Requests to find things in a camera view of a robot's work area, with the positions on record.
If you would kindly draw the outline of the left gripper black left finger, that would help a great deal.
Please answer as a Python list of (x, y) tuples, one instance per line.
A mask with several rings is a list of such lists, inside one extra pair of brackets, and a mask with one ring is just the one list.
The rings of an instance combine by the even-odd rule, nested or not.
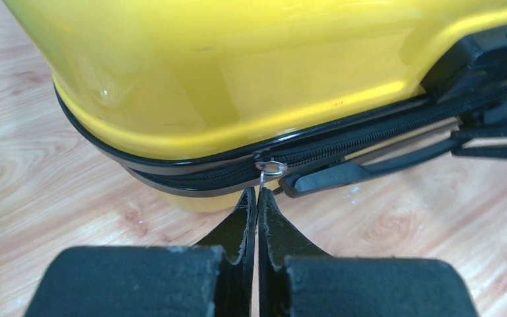
[(48, 266), (27, 316), (249, 316), (256, 192), (191, 246), (75, 246)]

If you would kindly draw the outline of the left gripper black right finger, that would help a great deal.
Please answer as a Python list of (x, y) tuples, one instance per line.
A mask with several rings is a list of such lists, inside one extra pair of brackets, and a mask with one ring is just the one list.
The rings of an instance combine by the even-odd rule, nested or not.
[(261, 316), (476, 316), (459, 273), (426, 258), (337, 258), (316, 246), (260, 191)]

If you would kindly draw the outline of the silver zipper pull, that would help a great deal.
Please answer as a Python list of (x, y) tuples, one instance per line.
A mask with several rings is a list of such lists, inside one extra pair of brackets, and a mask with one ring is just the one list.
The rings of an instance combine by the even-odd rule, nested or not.
[(265, 183), (269, 178), (281, 177), (288, 169), (287, 164), (275, 160), (256, 162), (255, 167), (260, 171), (260, 189), (265, 187)]

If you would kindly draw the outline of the yellow Pikachu hard-shell suitcase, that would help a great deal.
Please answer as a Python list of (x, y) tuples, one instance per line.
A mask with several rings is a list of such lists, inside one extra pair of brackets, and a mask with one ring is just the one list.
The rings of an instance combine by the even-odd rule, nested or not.
[(194, 211), (507, 159), (507, 1), (7, 1), (72, 126)]

